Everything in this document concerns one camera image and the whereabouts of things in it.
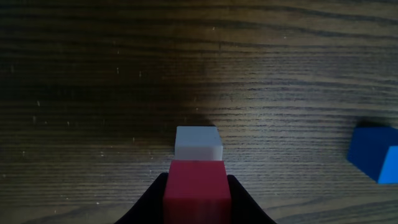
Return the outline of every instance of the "dark wood tabletop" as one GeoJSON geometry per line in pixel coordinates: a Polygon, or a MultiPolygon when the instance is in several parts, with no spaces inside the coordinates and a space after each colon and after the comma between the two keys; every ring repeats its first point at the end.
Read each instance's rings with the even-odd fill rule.
{"type": "Polygon", "coordinates": [[[397,223],[346,160],[398,125],[394,0],[0,3],[0,223],[114,223],[168,171],[178,125],[277,223],[397,223]]]}

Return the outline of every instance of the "white cube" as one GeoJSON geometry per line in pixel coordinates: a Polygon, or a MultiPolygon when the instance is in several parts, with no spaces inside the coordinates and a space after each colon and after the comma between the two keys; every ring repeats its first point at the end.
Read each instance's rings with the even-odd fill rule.
{"type": "Polygon", "coordinates": [[[174,159],[222,161],[223,143],[215,126],[178,126],[174,159]]]}

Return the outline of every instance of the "red cube's front face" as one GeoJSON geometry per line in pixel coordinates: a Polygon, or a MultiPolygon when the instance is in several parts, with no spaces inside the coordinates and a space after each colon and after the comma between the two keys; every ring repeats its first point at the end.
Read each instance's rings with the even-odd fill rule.
{"type": "Polygon", "coordinates": [[[223,161],[172,161],[163,197],[165,224],[227,224],[231,194],[223,161]]]}

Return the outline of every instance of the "toy block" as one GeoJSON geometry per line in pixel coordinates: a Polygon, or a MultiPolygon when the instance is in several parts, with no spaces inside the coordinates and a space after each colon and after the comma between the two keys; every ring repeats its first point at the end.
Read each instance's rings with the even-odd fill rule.
{"type": "Polygon", "coordinates": [[[174,159],[222,161],[223,143],[215,126],[178,126],[174,159]]]}
{"type": "Polygon", "coordinates": [[[229,224],[231,193],[223,161],[172,161],[163,197],[165,224],[229,224]]]}
{"type": "Polygon", "coordinates": [[[347,159],[379,184],[398,183],[398,130],[355,128],[347,159]]]}

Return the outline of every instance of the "dark blue cube face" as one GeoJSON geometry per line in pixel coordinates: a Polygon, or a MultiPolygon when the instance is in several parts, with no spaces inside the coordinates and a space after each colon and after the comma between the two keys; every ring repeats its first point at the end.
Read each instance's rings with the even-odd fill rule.
{"type": "Polygon", "coordinates": [[[398,130],[356,128],[347,159],[380,184],[398,183],[398,130]]]}

